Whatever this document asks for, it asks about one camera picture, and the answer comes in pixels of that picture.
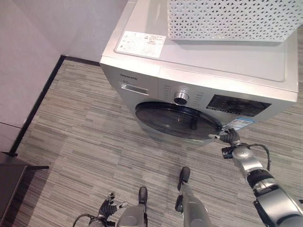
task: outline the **black table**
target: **black table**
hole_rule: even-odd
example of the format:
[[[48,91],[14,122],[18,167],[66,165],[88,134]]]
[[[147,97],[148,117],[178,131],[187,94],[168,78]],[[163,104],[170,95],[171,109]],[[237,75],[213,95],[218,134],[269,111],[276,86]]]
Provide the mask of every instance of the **black table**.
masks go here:
[[[16,154],[0,152],[0,226],[8,212],[24,172],[49,168],[49,166],[32,166],[16,156]]]

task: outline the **digital display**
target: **digital display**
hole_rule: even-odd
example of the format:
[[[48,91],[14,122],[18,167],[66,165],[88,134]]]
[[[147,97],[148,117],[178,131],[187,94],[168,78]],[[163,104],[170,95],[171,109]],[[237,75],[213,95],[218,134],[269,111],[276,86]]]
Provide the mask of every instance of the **digital display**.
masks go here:
[[[270,105],[271,103],[214,95],[206,108],[231,114],[254,117]]]

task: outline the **brand logo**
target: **brand logo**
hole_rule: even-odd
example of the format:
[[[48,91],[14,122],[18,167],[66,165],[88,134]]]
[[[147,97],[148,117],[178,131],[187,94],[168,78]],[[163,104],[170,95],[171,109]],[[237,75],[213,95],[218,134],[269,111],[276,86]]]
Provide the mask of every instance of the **brand logo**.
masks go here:
[[[130,77],[130,76],[127,76],[127,75],[123,75],[123,74],[121,74],[121,73],[120,73],[120,76],[121,76],[121,77],[124,77],[124,78],[126,78],[126,79],[138,80],[136,77]]]

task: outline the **washing machine top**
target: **washing machine top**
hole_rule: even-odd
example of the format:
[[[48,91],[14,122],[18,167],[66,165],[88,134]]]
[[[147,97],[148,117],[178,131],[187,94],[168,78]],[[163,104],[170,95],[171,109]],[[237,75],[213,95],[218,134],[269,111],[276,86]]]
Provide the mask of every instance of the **washing machine top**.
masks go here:
[[[265,43],[174,41],[167,31],[166,1],[130,0],[101,63],[152,64],[298,92],[296,32],[283,43]],[[125,69],[134,71],[129,65]]]

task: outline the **control knob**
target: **control knob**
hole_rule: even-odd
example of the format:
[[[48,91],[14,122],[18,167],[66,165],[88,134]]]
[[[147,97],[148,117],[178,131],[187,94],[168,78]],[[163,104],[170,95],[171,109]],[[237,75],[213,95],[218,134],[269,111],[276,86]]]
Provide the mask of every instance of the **control knob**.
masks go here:
[[[174,102],[178,105],[185,105],[189,100],[188,94],[184,91],[179,91],[175,93]]]

